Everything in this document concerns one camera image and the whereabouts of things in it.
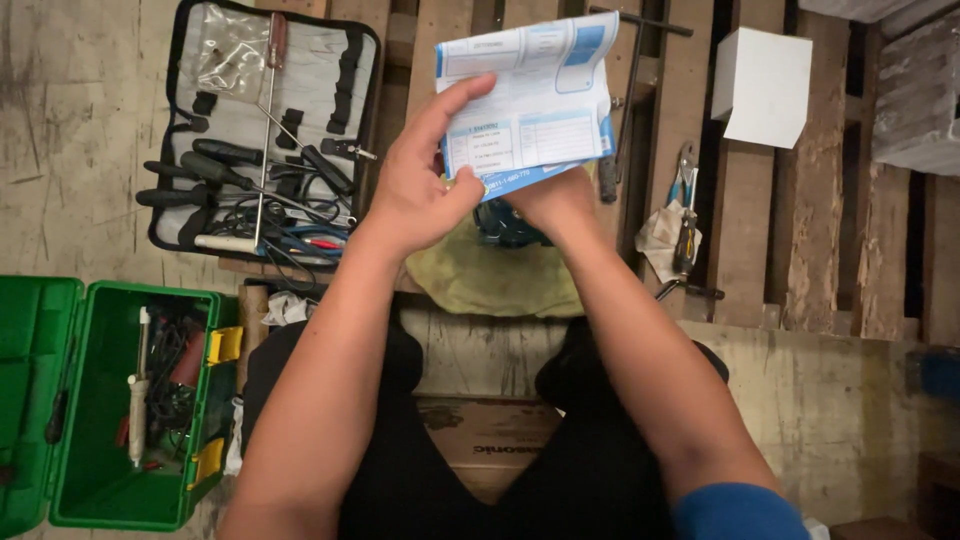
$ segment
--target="blue and white form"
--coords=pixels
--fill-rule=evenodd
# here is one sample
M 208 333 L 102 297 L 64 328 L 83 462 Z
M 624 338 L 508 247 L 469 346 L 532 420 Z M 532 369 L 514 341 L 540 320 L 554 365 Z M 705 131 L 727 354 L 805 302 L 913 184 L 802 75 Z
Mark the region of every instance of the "blue and white form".
M 603 59 L 618 12 L 437 45 L 437 91 L 496 73 L 493 91 L 456 114 L 442 142 L 446 176 L 465 165 L 484 201 L 615 151 Z

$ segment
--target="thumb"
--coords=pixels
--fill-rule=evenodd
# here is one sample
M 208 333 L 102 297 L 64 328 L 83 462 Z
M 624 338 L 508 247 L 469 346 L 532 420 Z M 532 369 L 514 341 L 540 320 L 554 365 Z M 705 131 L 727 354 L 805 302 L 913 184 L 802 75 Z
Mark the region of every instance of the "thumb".
M 456 227 L 474 207 L 480 204 L 487 188 L 473 174 L 469 167 L 457 171 L 456 184 L 451 187 L 438 203 L 438 210 L 449 226 Z

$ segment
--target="black pants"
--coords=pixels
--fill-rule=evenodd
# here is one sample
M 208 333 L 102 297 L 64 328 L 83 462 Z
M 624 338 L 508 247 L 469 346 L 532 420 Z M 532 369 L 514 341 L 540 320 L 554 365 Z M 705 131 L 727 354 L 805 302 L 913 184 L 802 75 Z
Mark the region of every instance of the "black pants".
M 304 325 L 273 332 L 251 354 L 244 442 Z M 723 362 L 698 346 L 726 381 Z M 586 319 L 571 323 L 537 376 L 539 393 L 566 416 L 496 506 L 474 499 L 430 440 L 411 395 L 421 374 L 420 345 L 391 325 L 372 439 L 344 500 L 340 538 L 673 536 L 656 458 L 616 399 Z

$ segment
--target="person's left hand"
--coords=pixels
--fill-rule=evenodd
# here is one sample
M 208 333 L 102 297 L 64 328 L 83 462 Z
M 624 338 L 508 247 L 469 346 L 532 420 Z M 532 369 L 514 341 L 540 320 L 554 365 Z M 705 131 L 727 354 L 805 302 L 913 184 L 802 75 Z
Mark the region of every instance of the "person's left hand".
M 387 255 L 403 261 L 453 230 L 484 196 L 484 185 L 469 167 L 457 171 L 447 189 L 434 167 L 437 144 L 450 117 L 471 99 L 493 90 L 492 73 L 464 79 L 435 96 L 387 152 L 370 211 L 353 237 L 371 238 Z

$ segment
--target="concrete floor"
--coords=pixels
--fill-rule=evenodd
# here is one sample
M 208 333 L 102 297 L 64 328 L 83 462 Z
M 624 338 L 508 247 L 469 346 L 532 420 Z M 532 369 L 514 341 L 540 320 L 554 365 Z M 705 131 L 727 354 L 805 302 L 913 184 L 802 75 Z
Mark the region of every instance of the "concrete floor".
M 0 274 L 125 280 L 235 292 L 216 260 L 162 252 L 133 194 L 156 176 L 176 0 L 2 0 Z M 412 301 L 420 390 L 529 395 L 563 322 L 455 316 Z M 827 524 L 912 513 L 920 450 L 957 449 L 956 411 L 904 385 L 913 343 L 684 323 L 730 365 L 731 391 L 791 502 Z M 179 538 L 212 537 L 229 485 Z M 24 538 L 153 538 L 51 528 Z

